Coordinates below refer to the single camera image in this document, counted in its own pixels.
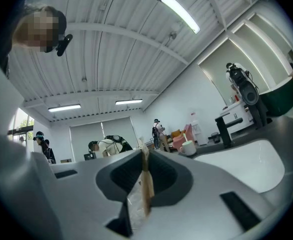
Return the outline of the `grey roller blind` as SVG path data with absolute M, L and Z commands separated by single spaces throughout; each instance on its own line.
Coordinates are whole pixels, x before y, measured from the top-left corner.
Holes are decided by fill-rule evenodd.
M 227 63 L 238 63 L 240 68 L 248 70 L 260 93 L 268 89 L 262 75 L 248 56 L 231 40 L 227 39 L 199 65 L 213 82 L 227 105 L 232 104 L 232 96 L 236 94 L 231 88 L 231 82 L 226 78 Z
M 103 121 L 102 127 L 105 136 L 118 135 L 123 137 L 133 149 L 138 146 L 130 117 Z
M 254 23 L 246 20 L 232 34 L 233 41 L 249 58 L 269 89 L 289 77 L 292 68 L 286 56 Z
M 289 38 L 275 24 L 261 14 L 255 13 L 249 21 L 256 25 L 277 45 L 293 70 L 293 44 Z
M 84 155 L 89 153 L 88 144 L 91 141 L 101 141 L 104 139 L 101 123 L 97 122 L 71 127 L 70 138 L 75 161 L 84 161 Z

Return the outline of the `white green-lined mug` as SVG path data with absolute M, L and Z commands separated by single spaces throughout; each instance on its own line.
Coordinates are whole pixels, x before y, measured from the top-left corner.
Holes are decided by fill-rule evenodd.
M 179 152 L 187 157 L 197 153 L 195 143 L 192 140 L 185 141 L 179 148 Z

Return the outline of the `large glass window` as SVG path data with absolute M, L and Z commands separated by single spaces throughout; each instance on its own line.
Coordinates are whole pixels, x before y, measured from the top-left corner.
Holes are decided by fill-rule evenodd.
M 34 122 L 30 115 L 19 108 L 8 125 L 7 138 L 33 152 Z

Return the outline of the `white sink basin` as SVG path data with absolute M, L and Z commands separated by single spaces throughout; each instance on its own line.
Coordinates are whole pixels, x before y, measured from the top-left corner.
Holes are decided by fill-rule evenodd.
M 285 174 L 279 154 L 266 139 L 203 154 L 195 160 L 225 170 L 257 193 L 275 188 Z

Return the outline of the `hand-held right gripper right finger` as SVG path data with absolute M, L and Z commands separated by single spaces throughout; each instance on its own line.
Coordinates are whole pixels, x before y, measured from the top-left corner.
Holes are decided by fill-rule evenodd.
M 136 240 L 256 240 L 274 207 L 227 171 L 153 151 L 154 197 Z

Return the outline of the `white water dispenser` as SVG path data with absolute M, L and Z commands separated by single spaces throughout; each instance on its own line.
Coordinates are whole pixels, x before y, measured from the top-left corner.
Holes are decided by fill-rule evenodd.
M 201 114 L 194 107 L 190 109 L 190 122 L 195 140 L 199 146 L 207 145 L 209 140 L 205 131 L 205 124 Z

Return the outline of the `long ceiling light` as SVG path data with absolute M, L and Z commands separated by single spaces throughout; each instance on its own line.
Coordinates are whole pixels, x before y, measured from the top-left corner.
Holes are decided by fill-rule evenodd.
M 130 99 L 130 100 L 118 100 L 115 102 L 117 106 L 119 105 L 129 105 L 129 104 L 139 104 L 143 99 Z
M 200 27 L 189 12 L 177 0 L 158 0 L 177 14 L 195 33 L 200 32 Z
M 48 109 L 48 111 L 51 113 L 55 113 L 55 112 L 75 110 L 75 109 L 80 109 L 80 108 L 81 108 L 80 104 L 71 104 L 71 105 L 65 105 L 65 106 L 51 107 Z

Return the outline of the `white washstand cabinet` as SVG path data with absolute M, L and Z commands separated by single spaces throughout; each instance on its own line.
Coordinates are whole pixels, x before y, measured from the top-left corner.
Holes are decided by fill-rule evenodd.
M 230 134 L 243 130 L 254 124 L 254 119 L 248 109 L 247 104 L 240 100 L 224 109 L 221 114 L 226 124 L 242 118 L 242 122 L 229 127 L 227 130 Z

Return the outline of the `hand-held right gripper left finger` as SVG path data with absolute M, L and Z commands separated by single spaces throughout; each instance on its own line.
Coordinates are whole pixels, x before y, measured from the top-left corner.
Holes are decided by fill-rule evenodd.
M 131 240 L 128 195 L 142 172 L 142 152 L 49 165 L 48 199 L 59 240 Z

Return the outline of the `black faucet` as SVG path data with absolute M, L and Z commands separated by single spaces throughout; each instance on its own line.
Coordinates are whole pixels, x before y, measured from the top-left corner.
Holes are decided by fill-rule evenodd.
M 222 142 L 225 148 L 231 148 L 234 144 L 232 141 L 230 134 L 228 132 L 228 128 L 240 124 L 243 122 L 242 118 L 237 118 L 229 123 L 225 123 L 224 116 L 217 117 L 215 119 L 217 128 L 219 130 L 220 136 L 222 138 Z

